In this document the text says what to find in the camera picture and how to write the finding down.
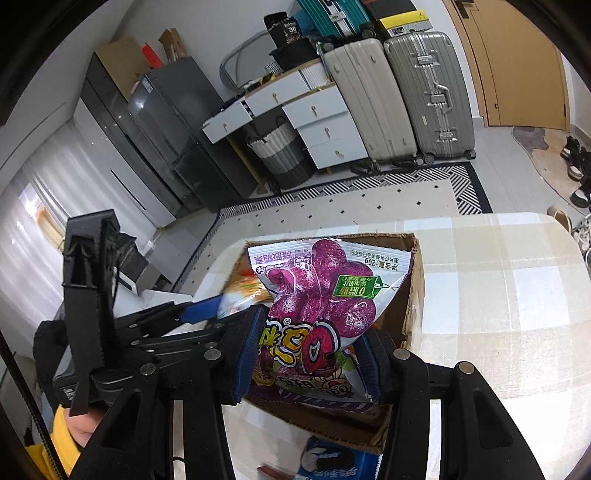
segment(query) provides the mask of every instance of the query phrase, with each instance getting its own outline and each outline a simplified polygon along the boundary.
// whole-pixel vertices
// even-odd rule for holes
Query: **white curtain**
[[[0,195],[0,329],[13,350],[32,357],[37,326],[62,301],[63,257],[43,237],[11,182]]]
[[[45,206],[57,221],[114,209],[121,231],[137,237],[144,251],[156,227],[116,182],[102,152],[69,120],[27,160],[24,171]]]

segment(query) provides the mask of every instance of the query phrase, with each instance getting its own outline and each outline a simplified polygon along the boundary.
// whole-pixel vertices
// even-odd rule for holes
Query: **rug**
[[[530,156],[544,181],[574,209],[587,215],[588,210],[578,208],[570,201],[570,196],[580,183],[568,176],[568,165],[560,155],[567,136],[567,132],[551,128],[513,127],[513,138]]]
[[[173,291],[193,294],[215,258],[242,238],[480,213],[492,210],[470,162],[355,176],[227,207],[196,249]]]

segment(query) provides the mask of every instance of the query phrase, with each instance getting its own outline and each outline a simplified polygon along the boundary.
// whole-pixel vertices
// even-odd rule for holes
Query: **door frame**
[[[456,6],[454,5],[454,0],[442,0],[443,4],[445,5],[449,16],[452,19],[452,23],[454,27],[456,27],[456,31],[458,36],[460,37],[460,41],[462,42],[462,47],[464,48],[464,52],[466,54],[466,58],[468,60],[468,66],[470,67],[470,75],[472,77],[472,82],[474,83],[474,89],[476,90],[476,100],[478,102],[478,111],[480,116],[484,119],[484,126],[488,127],[488,115],[486,114],[486,100],[484,96],[484,87],[482,86],[482,79],[480,78],[480,73],[478,71],[478,63],[476,62],[476,56],[474,55],[474,51],[472,50],[472,44],[470,43],[470,38],[468,37],[468,33],[466,32],[466,28],[464,27],[464,23],[458,13]],[[560,50],[554,46],[556,53],[558,54],[558,65],[560,66],[560,74],[562,78],[562,88],[564,93],[564,104],[566,105],[566,117],[564,119],[564,130],[569,131],[571,125],[571,118],[570,118],[570,104],[569,104],[569,87],[566,82],[566,73],[564,71],[564,62],[562,59],[562,54]]]

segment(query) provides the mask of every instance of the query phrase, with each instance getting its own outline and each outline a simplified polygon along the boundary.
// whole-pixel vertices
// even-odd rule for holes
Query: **purple grape candy bag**
[[[335,239],[260,245],[248,254],[274,298],[251,394],[368,408],[352,344],[394,298],[413,254]]]

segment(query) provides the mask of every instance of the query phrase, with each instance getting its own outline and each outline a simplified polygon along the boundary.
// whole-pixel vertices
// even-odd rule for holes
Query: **gray tile floor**
[[[148,261],[174,284],[216,218],[217,214],[203,209],[160,230],[153,240],[154,250],[146,255]]]
[[[577,225],[582,218],[581,213],[563,200],[538,174],[527,152],[513,139],[511,131],[511,127],[492,127],[476,132],[478,156],[472,164],[493,212],[546,213],[550,205],[557,205]],[[388,169],[389,166],[384,164],[382,171]],[[348,166],[337,166],[332,169],[332,174],[316,173],[298,188],[342,180],[352,175]],[[159,232],[149,261],[175,282],[215,219],[214,213],[197,212]]]

